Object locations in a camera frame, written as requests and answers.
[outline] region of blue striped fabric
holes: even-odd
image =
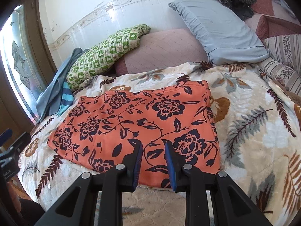
[[[71,89],[65,79],[63,83],[63,90],[62,90],[62,101],[60,109],[57,112],[58,116],[61,116],[74,102],[74,96],[71,92]]]

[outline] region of blue pillowcase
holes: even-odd
[[[175,0],[168,5],[181,15],[215,65],[257,63],[269,57],[257,35],[218,0]]]

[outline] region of hand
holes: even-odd
[[[11,200],[13,201],[16,211],[20,212],[21,211],[21,203],[20,203],[18,196],[17,196],[16,192],[14,191],[12,185],[10,184],[10,182],[7,183],[7,189],[8,189],[9,195],[11,196]]]

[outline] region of fleece blanket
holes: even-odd
[[[98,76],[81,85],[70,110],[81,96],[96,97],[109,90],[160,89],[175,85],[179,79],[208,82],[221,170],[231,176],[273,225],[288,225],[301,204],[301,132],[297,117],[301,107],[264,73],[260,74],[256,64],[213,67],[207,62],[187,62],[117,78]],[[20,156],[19,179],[28,195],[45,210],[81,173],[91,171],[63,159],[47,145],[50,134],[70,110],[60,117],[46,118]],[[150,196],[151,202],[144,200]],[[183,224],[185,200],[171,191],[138,189],[126,194],[124,201],[133,205],[125,208],[124,225],[166,225],[165,221],[160,222],[162,217],[169,218],[173,225]]]

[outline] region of screw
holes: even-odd
[[[125,168],[125,165],[124,164],[117,164],[116,165],[116,169],[117,170],[122,170],[122,169],[124,169]]]
[[[185,170],[190,170],[190,169],[192,169],[192,165],[187,163],[187,164],[184,164],[183,168]]]
[[[220,176],[220,177],[226,177],[226,176],[227,176],[227,173],[224,172],[224,171],[219,171],[219,176]]]
[[[91,176],[91,174],[89,173],[89,172],[84,172],[83,174],[82,174],[82,178],[83,179],[87,179],[87,178],[89,178]]]

